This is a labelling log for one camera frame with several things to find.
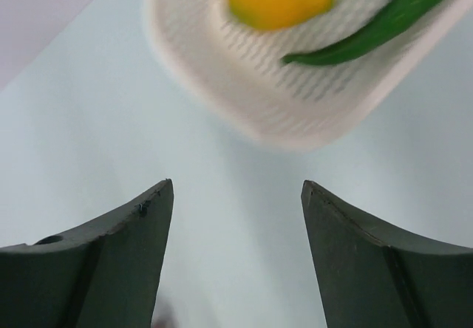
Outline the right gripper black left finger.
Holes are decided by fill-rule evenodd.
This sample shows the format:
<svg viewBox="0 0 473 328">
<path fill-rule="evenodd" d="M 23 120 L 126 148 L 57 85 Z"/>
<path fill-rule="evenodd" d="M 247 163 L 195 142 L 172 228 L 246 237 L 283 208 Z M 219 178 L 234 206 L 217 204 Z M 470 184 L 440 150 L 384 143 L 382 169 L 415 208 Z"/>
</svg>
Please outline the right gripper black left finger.
<svg viewBox="0 0 473 328">
<path fill-rule="evenodd" d="M 150 327 L 173 211 L 171 180 L 33 245 L 1 249 L 3 327 Z"/>
</svg>

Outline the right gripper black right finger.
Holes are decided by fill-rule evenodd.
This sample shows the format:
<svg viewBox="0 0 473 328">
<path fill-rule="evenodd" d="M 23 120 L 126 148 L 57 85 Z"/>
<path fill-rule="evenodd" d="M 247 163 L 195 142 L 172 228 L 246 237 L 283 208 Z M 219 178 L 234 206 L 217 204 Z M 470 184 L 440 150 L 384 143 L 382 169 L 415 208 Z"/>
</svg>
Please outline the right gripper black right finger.
<svg viewBox="0 0 473 328">
<path fill-rule="evenodd" d="M 470 327 L 472 249 L 396 227 L 305 181 L 302 207 L 329 327 Z"/>
</svg>

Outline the green fake vegetable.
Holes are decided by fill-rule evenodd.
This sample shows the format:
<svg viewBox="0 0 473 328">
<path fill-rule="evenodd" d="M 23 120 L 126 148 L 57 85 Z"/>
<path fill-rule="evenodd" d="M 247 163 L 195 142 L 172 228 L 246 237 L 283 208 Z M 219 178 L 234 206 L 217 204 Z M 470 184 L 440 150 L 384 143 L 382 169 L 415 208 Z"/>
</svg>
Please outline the green fake vegetable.
<svg viewBox="0 0 473 328">
<path fill-rule="evenodd" d="M 369 21 L 346 38 L 318 50 L 293 52 L 284 64 L 333 66 L 360 58 L 406 32 L 443 0 L 389 0 Z"/>
</svg>

